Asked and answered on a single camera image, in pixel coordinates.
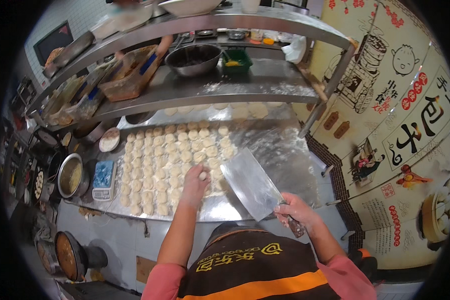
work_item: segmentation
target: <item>orange stripe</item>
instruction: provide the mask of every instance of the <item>orange stripe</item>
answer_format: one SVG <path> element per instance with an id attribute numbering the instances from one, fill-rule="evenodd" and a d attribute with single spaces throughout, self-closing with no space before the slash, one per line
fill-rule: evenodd
<path id="1" fill-rule="evenodd" d="M 307 272 L 295 277 L 287 277 L 270 281 L 252 281 L 229 289 L 205 296 L 186 295 L 177 300 L 250 300 L 261 299 L 274 295 L 292 294 L 300 291 L 311 290 L 328 283 L 321 270 Z"/>

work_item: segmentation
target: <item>yellow logo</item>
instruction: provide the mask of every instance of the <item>yellow logo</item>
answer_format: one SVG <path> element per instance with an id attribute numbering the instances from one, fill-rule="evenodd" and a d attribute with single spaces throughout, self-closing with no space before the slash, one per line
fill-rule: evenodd
<path id="1" fill-rule="evenodd" d="M 283 250 L 280 249 L 279 243 L 271 243 L 266 245 L 261 252 L 265 255 L 279 255 Z"/>

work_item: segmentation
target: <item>apron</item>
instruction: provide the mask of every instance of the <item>apron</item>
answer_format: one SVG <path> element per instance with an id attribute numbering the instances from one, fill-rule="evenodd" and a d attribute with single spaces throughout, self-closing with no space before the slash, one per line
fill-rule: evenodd
<path id="1" fill-rule="evenodd" d="M 340 299 L 317 267 L 310 244 L 262 229 L 212 240 L 188 269 L 178 299 Z"/>

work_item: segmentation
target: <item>stainless steel shelf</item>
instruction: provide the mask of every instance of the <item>stainless steel shelf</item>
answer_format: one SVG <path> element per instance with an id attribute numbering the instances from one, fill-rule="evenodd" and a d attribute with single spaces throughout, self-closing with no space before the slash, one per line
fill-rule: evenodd
<path id="1" fill-rule="evenodd" d="M 185 105 L 253 101 L 318 103 L 317 93 L 292 63 L 264 58 L 252 61 L 248 74 L 230 77 L 222 75 L 220 66 L 215 72 L 189 79 L 177 77 L 170 68 L 162 66 L 141 96 L 118 102 L 105 99 L 86 123 Z M 54 126 L 51 130 L 62 128 Z"/>
<path id="2" fill-rule="evenodd" d="M 244 14 L 240 6 L 236 5 L 234 8 L 218 9 L 210 14 L 187 18 L 164 15 L 148 21 L 144 26 L 131 32 L 116 33 L 101 43 L 93 45 L 54 76 L 48 87 L 35 98 L 27 113 L 38 109 L 42 100 L 72 75 L 102 57 L 166 35 L 221 27 L 270 29 L 306 36 L 343 49 L 348 49 L 350 46 L 347 37 L 330 25 L 315 18 L 282 9 L 260 6 L 257 14 Z"/>

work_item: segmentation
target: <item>knife handle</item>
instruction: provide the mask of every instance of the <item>knife handle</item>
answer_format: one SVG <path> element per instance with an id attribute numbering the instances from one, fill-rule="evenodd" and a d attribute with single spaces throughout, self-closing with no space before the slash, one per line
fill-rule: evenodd
<path id="1" fill-rule="evenodd" d="M 292 218 L 290 215 L 288 215 L 288 225 L 290 226 L 290 230 L 293 232 L 293 235 L 298 239 L 302 235 L 305 234 L 305 227 L 300 224 L 299 221 Z"/>

